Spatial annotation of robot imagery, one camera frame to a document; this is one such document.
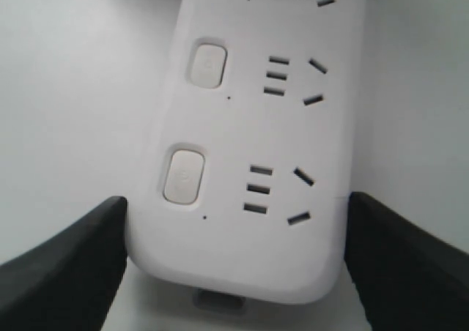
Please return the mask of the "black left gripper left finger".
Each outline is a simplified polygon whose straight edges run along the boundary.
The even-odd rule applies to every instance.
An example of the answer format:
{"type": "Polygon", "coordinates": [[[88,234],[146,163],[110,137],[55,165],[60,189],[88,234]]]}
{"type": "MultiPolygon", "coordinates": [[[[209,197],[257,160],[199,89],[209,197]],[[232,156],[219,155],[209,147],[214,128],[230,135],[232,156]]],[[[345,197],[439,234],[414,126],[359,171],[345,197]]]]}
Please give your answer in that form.
{"type": "Polygon", "coordinates": [[[2,330],[101,330],[127,267],[128,201],[112,196],[1,264],[2,330]]]}

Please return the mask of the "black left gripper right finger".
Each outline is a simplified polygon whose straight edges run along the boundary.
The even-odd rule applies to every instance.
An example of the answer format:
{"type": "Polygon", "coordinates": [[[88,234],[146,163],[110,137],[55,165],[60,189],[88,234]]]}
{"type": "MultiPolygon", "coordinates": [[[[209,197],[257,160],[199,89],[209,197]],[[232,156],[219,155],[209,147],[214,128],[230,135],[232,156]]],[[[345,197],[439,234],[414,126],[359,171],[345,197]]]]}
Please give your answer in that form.
{"type": "Polygon", "coordinates": [[[468,254],[366,193],[350,195],[346,266],[373,330],[467,330],[468,254]]]}

